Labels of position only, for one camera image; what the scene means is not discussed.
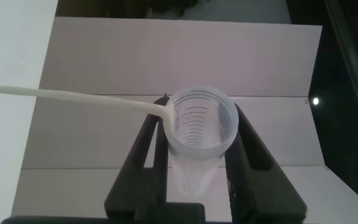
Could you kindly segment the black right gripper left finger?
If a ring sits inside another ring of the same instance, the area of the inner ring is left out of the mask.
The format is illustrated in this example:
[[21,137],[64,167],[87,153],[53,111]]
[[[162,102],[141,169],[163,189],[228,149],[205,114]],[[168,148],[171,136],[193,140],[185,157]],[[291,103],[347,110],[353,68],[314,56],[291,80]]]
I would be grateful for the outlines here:
[[[154,133],[154,163],[145,167]],[[129,154],[104,201],[107,217],[134,218],[147,205],[167,201],[168,140],[163,119],[149,114],[129,151]]]

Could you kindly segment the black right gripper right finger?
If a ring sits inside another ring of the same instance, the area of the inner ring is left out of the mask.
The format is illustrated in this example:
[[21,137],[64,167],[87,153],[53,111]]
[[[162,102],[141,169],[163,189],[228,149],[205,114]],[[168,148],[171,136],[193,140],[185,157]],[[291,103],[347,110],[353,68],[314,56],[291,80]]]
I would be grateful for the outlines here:
[[303,223],[307,206],[237,108],[236,138],[225,152],[227,188],[233,223]]

